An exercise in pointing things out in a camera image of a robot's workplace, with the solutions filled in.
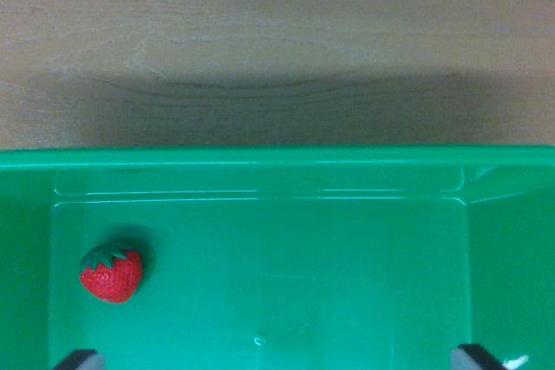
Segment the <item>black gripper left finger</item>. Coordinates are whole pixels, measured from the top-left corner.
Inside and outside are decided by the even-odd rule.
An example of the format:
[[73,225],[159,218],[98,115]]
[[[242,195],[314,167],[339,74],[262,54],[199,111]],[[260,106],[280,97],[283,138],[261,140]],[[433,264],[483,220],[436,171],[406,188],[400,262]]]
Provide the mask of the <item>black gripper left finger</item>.
[[76,349],[54,366],[54,370],[104,370],[105,358],[94,349]]

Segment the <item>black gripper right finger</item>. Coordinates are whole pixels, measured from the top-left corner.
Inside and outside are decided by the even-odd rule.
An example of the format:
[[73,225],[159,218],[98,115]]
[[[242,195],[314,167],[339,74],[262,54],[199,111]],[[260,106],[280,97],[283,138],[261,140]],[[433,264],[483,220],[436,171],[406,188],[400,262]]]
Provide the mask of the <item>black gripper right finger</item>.
[[480,344],[460,344],[451,351],[450,369],[506,370],[506,367]]

